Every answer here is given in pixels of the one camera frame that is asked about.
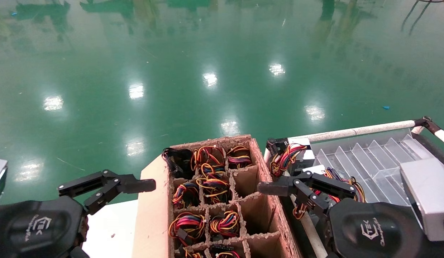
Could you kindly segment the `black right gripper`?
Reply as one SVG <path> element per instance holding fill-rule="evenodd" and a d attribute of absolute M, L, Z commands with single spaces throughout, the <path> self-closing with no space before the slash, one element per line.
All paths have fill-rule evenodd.
<path fill-rule="evenodd" d="M 345 199 L 356 196 L 349 183 L 306 171 L 260 182 L 257 188 L 264 195 L 294 195 L 299 207 L 327 216 L 327 251 L 333 258 L 428 258 L 434 253 L 412 208 Z M 343 200 L 329 209 L 315 190 Z"/>

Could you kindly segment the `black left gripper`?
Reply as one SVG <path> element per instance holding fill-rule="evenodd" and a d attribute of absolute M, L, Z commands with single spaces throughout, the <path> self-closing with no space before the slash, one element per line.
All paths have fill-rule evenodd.
<path fill-rule="evenodd" d="M 90 258 L 85 209 L 62 196 L 0 206 L 0 258 Z"/>

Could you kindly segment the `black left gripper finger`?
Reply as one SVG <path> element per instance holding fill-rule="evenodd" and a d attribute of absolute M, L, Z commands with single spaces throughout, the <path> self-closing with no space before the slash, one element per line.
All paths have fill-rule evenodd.
<path fill-rule="evenodd" d="M 138 180 L 132 174 L 118 175 L 108 169 L 78 178 L 58 187 L 59 196 L 77 197 L 94 191 L 84 201 L 86 213 L 96 214 L 119 194 L 138 194 L 152 192 L 156 189 L 156 181 L 152 178 Z"/>

